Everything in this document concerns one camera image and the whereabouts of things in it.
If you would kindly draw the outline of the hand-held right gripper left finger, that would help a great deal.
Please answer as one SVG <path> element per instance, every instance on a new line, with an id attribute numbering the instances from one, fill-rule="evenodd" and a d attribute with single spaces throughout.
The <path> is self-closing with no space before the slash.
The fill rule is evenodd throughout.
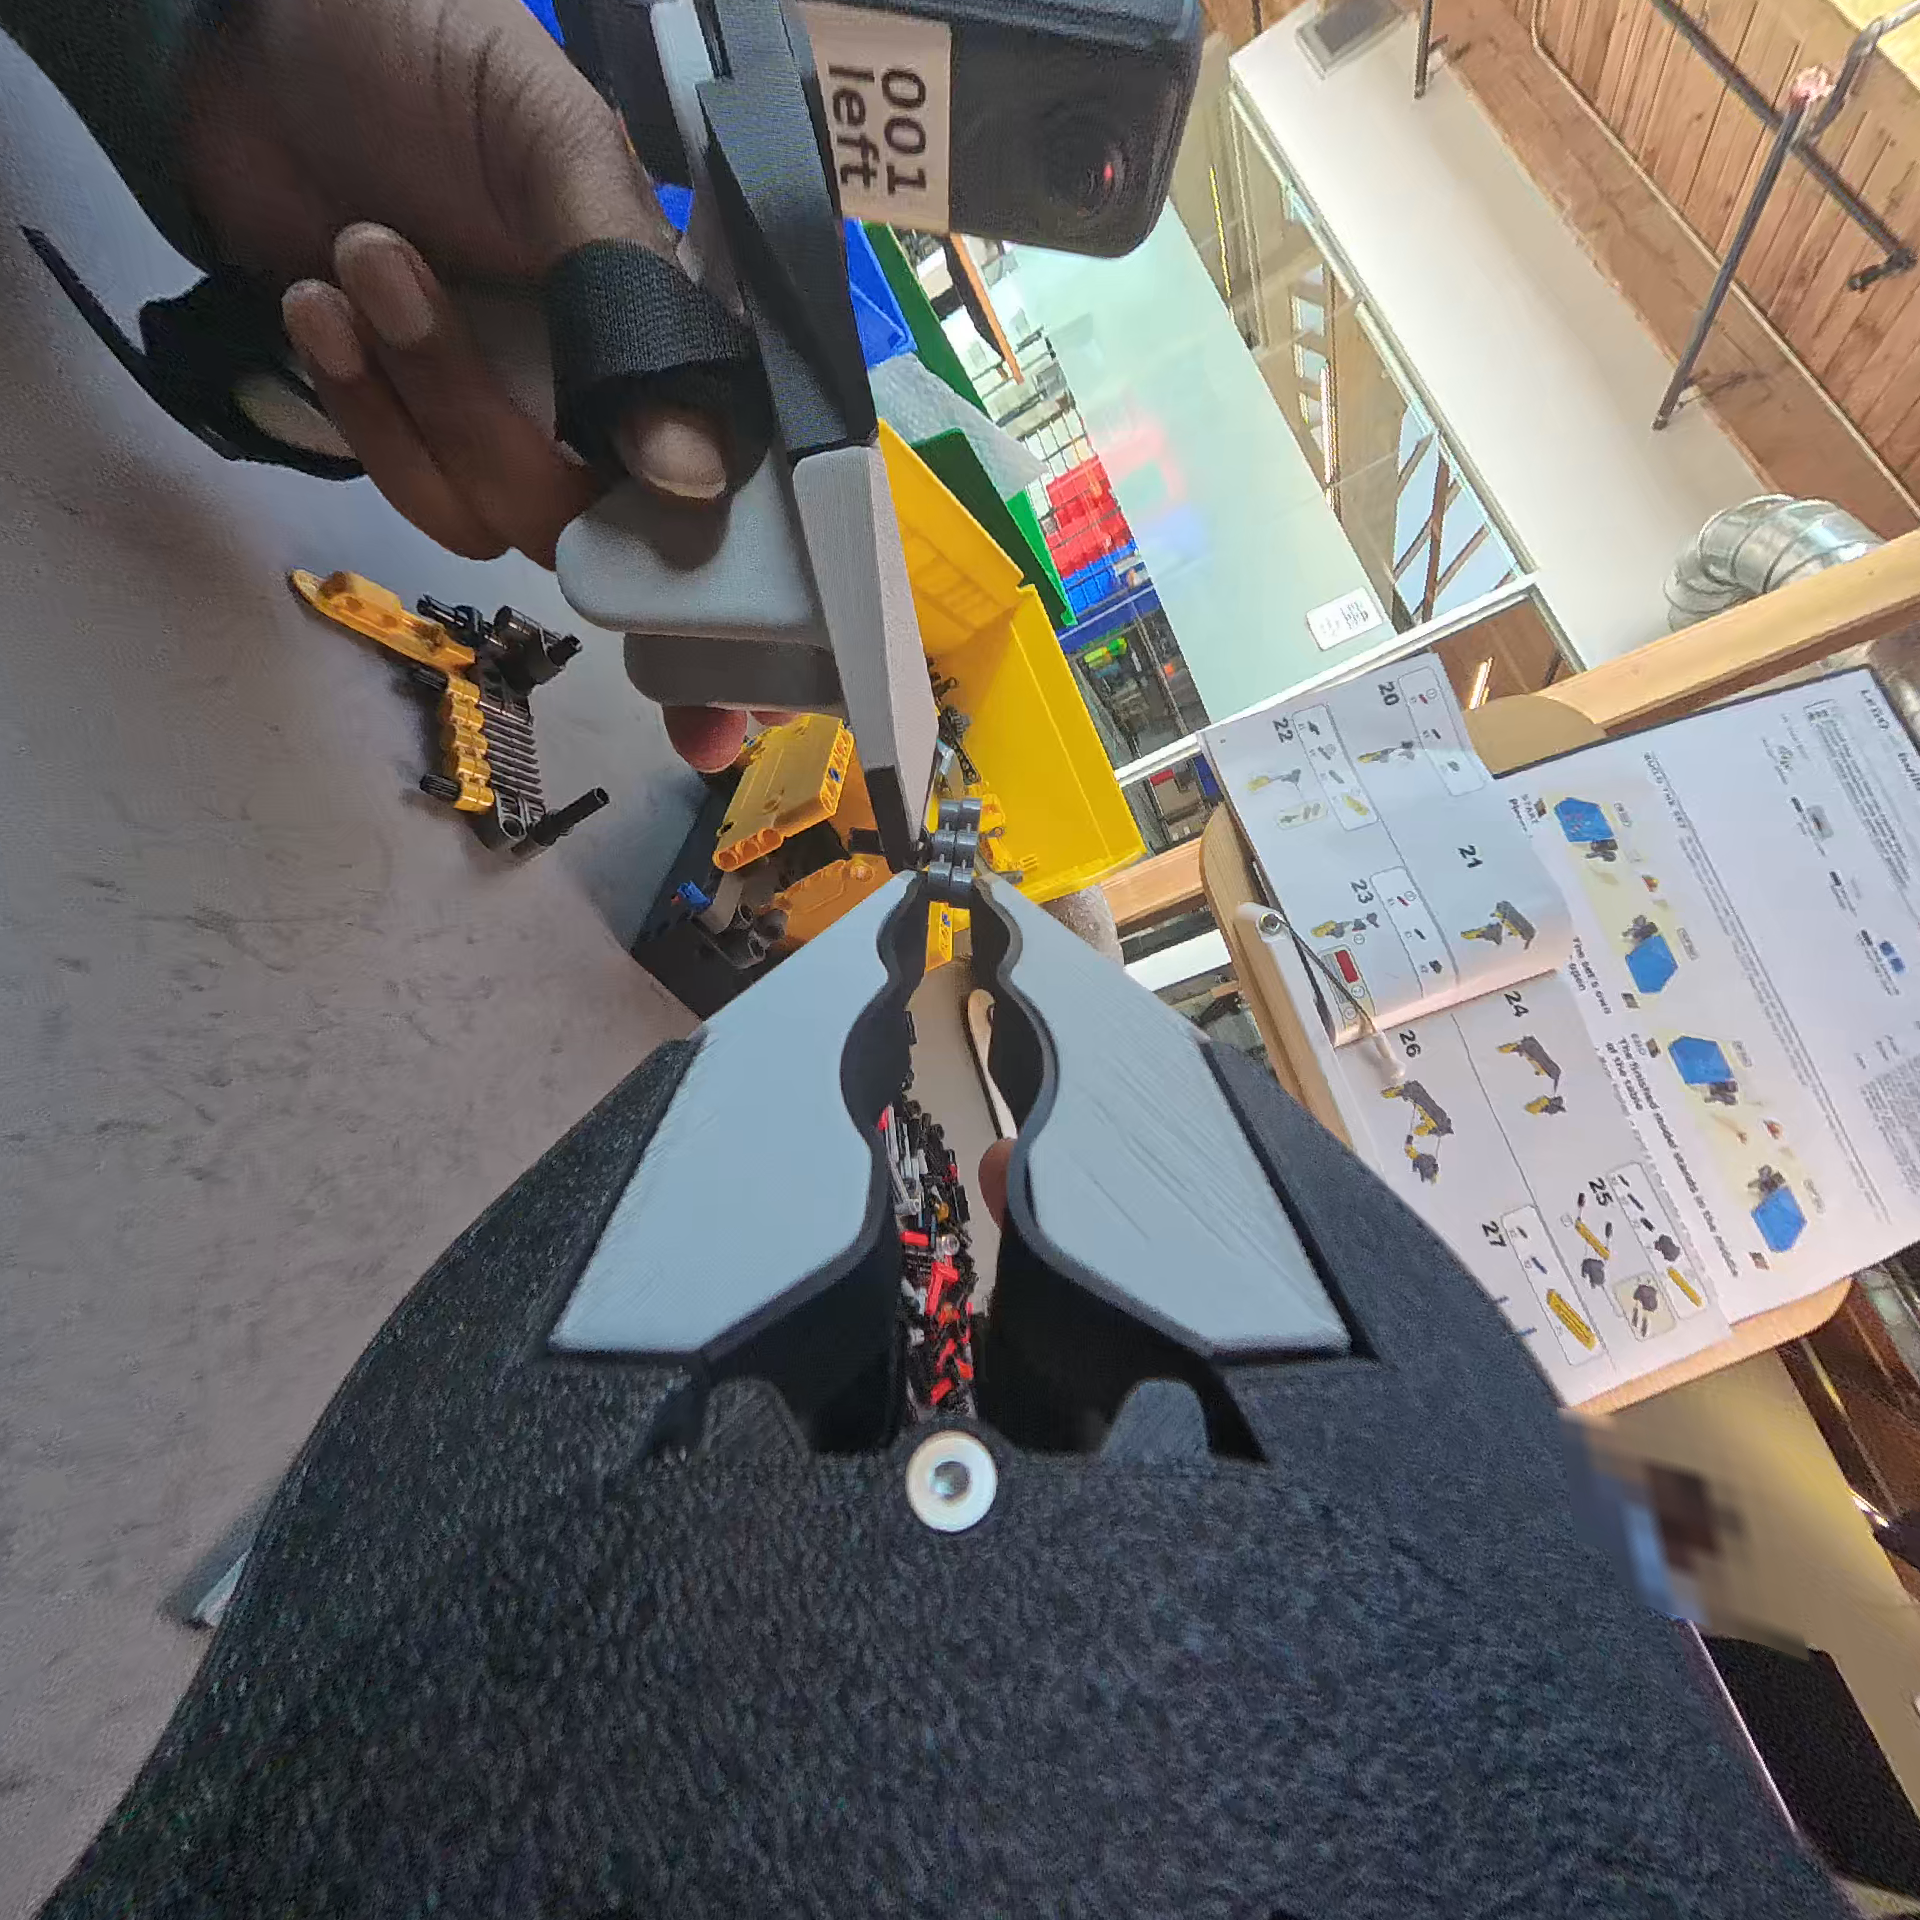
<path id="1" fill-rule="evenodd" d="M 922 885 L 889 879 L 705 1023 L 553 1325 L 556 1354 L 763 1380 L 816 1449 L 903 1425 L 881 1121 L 906 1090 Z"/>

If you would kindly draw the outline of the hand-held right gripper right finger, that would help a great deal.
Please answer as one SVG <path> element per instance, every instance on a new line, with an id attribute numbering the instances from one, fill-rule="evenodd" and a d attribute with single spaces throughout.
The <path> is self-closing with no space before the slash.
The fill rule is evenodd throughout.
<path id="1" fill-rule="evenodd" d="M 972 946 L 1010 1141 L 980 1420 L 1026 1452 L 1095 1453 L 1165 1383 L 1203 1452 L 1261 1452 L 1236 1378 L 1351 1360 L 1353 1325 L 1209 1044 L 1000 880 L 977 885 Z"/>

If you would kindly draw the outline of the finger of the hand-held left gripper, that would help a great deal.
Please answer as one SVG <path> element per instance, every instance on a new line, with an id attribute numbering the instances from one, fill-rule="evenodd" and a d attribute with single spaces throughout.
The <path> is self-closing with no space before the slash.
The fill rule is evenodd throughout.
<path id="1" fill-rule="evenodd" d="M 881 447 L 799 459 L 794 492 L 881 849 L 895 871 L 913 871 L 940 725 Z"/>

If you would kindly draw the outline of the grey lego connector piece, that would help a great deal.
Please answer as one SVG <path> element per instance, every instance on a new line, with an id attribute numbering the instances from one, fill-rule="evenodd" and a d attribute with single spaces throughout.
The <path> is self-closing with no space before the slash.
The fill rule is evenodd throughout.
<path id="1" fill-rule="evenodd" d="M 919 847 L 919 879 L 932 906 L 972 908 L 980 896 L 984 856 L 1003 833 L 1003 808 L 991 792 L 936 797 Z"/>

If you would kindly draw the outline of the yellow lego vehicle model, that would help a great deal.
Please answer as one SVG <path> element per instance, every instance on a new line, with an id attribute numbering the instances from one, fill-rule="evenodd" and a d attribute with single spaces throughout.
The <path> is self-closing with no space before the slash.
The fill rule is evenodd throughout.
<path id="1" fill-rule="evenodd" d="M 892 875 L 850 729 L 829 716 L 794 719 L 707 777 L 632 959 L 708 1020 Z"/>

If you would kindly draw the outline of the pile of small lego pins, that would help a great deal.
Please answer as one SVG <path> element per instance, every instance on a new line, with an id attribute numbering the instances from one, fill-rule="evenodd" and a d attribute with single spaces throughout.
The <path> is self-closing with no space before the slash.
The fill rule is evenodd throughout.
<path id="1" fill-rule="evenodd" d="M 945 1127 L 913 1095 L 883 1116 L 898 1234 L 903 1403 L 913 1425 L 977 1415 L 970 1188 Z"/>

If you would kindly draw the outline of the yellow grey lego subassembly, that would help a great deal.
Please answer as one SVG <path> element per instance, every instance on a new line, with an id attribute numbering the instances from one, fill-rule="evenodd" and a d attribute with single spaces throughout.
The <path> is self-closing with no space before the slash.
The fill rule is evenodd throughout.
<path id="1" fill-rule="evenodd" d="M 485 849 L 537 857 L 611 804 L 599 784 L 557 804 L 544 783 L 533 700 L 583 651 L 579 636 L 512 605 L 489 616 L 431 594 L 407 605 L 351 569 L 293 568 L 285 583 L 312 616 L 396 660 L 423 695 L 437 754 L 419 792 Z"/>

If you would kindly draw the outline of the person's left hand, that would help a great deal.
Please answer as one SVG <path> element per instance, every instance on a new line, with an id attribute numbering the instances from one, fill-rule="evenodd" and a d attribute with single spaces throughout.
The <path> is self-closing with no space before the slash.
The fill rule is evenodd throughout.
<path id="1" fill-rule="evenodd" d="M 681 241 L 612 111 L 527 5 L 226 5 L 153 82 L 211 252 L 279 293 L 365 477 L 452 556 L 552 568 L 602 483 L 495 375 L 450 284 Z"/>

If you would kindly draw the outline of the green plastic bin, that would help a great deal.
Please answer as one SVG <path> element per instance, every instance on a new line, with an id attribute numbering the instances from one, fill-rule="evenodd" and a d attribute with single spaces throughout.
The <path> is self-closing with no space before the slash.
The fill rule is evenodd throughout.
<path id="1" fill-rule="evenodd" d="M 906 321 L 913 327 L 919 361 L 949 383 L 955 394 L 963 394 L 984 413 L 987 413 L 972 373 L 949 340 L 943 315 L 932 309 L 932 299 L 922 284 L 917 263 L 907 259 L 895 228 L 885 225 L 864 226 L 875 245 L 881 266 L 895 287 Z M 1068 631 L 1073 627 L 1073 612 L 1066 604 L 1063 583 L 1050 560 L 1050 552 L 1041 532 L 1041 517 L 1026 496 L 1031 488 L 1001 496 L 991 476 L 984 471 L 972 447 L 955 432 L 909 447 L 919 453 L 923 465 L 943 477 L 949 492 L 963 500 L 980 529 L 1021 569 L 1025 580 L 1041 593 L 1041 602 L 1052 627 L 1056 631 Z"/>

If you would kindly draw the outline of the yellow plastic storage bin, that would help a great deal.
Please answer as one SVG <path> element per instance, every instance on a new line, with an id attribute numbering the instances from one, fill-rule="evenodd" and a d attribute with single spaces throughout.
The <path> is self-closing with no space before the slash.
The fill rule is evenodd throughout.
<path id="1" fill-rule="evenodd" d="M 1033 904 L 1082 895 L 1146 849 L 1041 593 L 887 424 L 881 453 L 940 707 L 1003 808 L 995 860 Z"/>

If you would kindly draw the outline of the silver bubble wrap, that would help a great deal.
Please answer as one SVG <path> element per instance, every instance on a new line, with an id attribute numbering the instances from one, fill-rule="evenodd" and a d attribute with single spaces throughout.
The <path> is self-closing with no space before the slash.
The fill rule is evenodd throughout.
<path id="1" fill-rule="evenodd" d="M 961 434 L 1001 496 L 1042 481 L 1042 459 L 929 371 L 919 356 L 903 352 L 869 369 L 869 384 L 879 419 L 903 442 L 919 447 L 949 432 Z"/>

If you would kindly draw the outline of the stack of red blue bins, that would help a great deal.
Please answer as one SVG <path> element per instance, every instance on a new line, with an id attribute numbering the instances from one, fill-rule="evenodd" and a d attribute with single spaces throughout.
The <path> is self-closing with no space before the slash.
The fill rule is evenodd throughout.
<path id="1" fill-rule="evenodd" d="M 1077 624 L 1151 585 L 1131 523 L 1095 453 L 1052 476 L 1044 495 L 1041 529 Z"/>

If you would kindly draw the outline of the white printed leaflet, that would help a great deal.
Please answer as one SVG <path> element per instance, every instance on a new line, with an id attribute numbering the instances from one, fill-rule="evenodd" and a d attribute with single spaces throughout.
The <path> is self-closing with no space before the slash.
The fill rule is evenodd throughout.
<path id="1" fill-rule="evenodd" d="M 1868 667 L 1499 779 L 1731 1322 L 1917 1237 L 1917 759 Z"/>

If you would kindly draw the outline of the black metal pipe rail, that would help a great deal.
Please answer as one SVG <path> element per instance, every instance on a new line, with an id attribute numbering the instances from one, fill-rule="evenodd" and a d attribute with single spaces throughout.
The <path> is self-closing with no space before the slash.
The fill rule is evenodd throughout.
<path id="1" fill-rule="evenodd" d="M 1687 345 L 1681 352 L 1674 373 L 1669 375 L 1664 395 L 1651 421 L 1655 434 L 1667 432 L 1671 421 L 1699 399 L 1697 369 L 1706 352 L 1712 329 L 1729 305 L 1731 296 L 1741 293 L 1740 271 L 1746 255 L 1761 234 L 1762 218 L 1771 200 L 1784 186 L 1791 162 L 1796 162 L 1809 175 L 1819 195 L 1833 203 L 1843 220 L 1859 228 L 1875 259 L 1868 268 L 1848 279 L 1848 290 L 1857 296 L 1871 293 L 1875 287 L 1916 273 L 1916 245 L 1898 235 L 1885 218 L 1882 218 L 1833 167 L 1819 151 L 1819 139 L 1827 129 L 1839 121 L 1844 106 L 1850 106 L 1865 82 L 1865 71 L 1880 60 L 1882 47 L 1895 33 L 1912 28 L 1917 19 L 1917 5 L 1892 7 L 1868 23 L 1863 23 L 1840 60 L 1840 68 L 1831 73 L 1824 67 L 1813 67 L 1796 73 L 1784 103 L 1771 103 L 1761 93 L 1757 85 L 1741 71 L 1737 60 L 1725 55 L 1717 40 L 1707 33 L 1706 19 L 1690 15 L 1685 5 L 1655 2 L 1658 19 L 1667 23 L 1676 37 L 1699 58 L 1717 79 L 1722 89 L 1736 96 L 1764 129 L 1761 170 L 1746 189 L 1740 207 L 1732 235 L 1717 259 L 1712 288 L 1697 313 Z"/>

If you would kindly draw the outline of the metal air duct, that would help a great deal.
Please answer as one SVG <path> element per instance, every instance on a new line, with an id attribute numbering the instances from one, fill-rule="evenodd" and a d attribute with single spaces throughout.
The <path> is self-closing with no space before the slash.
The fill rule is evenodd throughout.
<path id="1" fill-rule="evenodd" d="M 1753 496 L 1707 519 L 1674 560 L 1664 585 L 1669 631 L 1681 633 L 1880 546 L 1882 536 L 1829 498 Z"/>

